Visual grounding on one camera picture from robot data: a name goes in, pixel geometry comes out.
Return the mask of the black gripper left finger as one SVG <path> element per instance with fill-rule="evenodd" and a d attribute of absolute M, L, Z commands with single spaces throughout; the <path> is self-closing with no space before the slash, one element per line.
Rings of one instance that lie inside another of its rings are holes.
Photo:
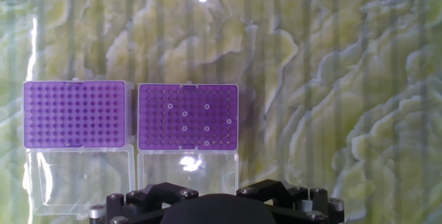
<path fill-rule="evenodd" d="M 160 223 L 164 204 L 172 206 L 198 196 L 197 190 L 172 183 L 149 184 L 127 194 L 110 194 L 104 203 L 91 206 L 89 223 Z"/>

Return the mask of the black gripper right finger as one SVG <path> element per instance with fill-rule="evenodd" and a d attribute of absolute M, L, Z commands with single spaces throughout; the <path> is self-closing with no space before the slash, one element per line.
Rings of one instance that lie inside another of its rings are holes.
<path fill-rule="evenodd" d="M 343 224 L 344 200 L 328 196 L 321 187 L 290 185 L 285 180 L 266 179 L 236 191 L 256 203 L 253 217 L 264 223 Z"/>

